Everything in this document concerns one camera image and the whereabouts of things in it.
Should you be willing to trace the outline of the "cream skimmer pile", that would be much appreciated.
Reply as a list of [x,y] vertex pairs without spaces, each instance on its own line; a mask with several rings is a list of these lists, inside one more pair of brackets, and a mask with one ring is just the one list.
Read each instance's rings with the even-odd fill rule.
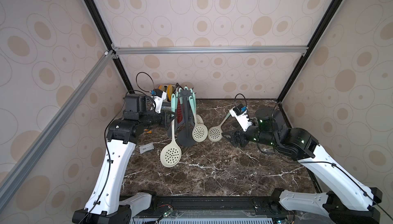
[[214,127],[211,127],[208,130],[208,139],[212,142],[219,142],[222,139],[222,125],[225,123],[225,121],[231,116],[230,112],[227,113],[226,117],[223,119],[223,121]]
[[160,160],[164,167],[171,168],[178,164],[180,158],[182,156],[182,151],[179,145],[176,142],[175,138],[175,122],[177,121],[177,100],[176,95],[172,94],[171,98],[171,111],[174,113],[172,120],[171,120],[171,133],[172,133],[172,140],[171,142],[166,145],[160,154]]

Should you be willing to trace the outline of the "grey utensil rack stand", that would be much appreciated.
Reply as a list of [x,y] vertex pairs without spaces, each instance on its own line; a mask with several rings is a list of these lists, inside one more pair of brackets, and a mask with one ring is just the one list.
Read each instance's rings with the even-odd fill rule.
[[182,120],[177,124],[178,132],[178,143],[183,147],[191,147],[196,144],[196,141],[192,137],[192,128],[195,123],[192,118],[192,110],[190,102],[188,101],[192,97],[192,91],[185,86],[182,90],[179,90],[179,101],[182,114]]

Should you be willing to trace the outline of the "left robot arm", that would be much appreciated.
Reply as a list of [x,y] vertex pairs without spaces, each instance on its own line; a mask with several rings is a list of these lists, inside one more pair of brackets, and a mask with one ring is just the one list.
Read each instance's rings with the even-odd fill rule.
[[141,192],[120,201],[120,190],[139,136],[167,122],[161,111],[167,93],[154,90],[126,93],[121,107],[104,131],[106,153],[93,193],[83,209],[74,212],[74,224],[129,224],[151,206],[153,194]]

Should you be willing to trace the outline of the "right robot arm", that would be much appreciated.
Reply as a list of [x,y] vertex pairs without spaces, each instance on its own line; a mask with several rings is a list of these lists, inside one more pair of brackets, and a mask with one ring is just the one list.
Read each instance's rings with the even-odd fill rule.
[[275,189],[274,196],[282,208],[325,216],[336,224],[380,222],[376,207],[382,202],[381,190],[362,184],[343,169],[308,131],[280,126],[275,121],[274,110],[269,107],[262,109],[256,122],[252,122],[247,107],[242,104],[233,107],[229,114],[240,127],[223,132],[222,136],[234,147],[249,142],[271,146],[278,155],[305,166],[330,189],[317,194]]

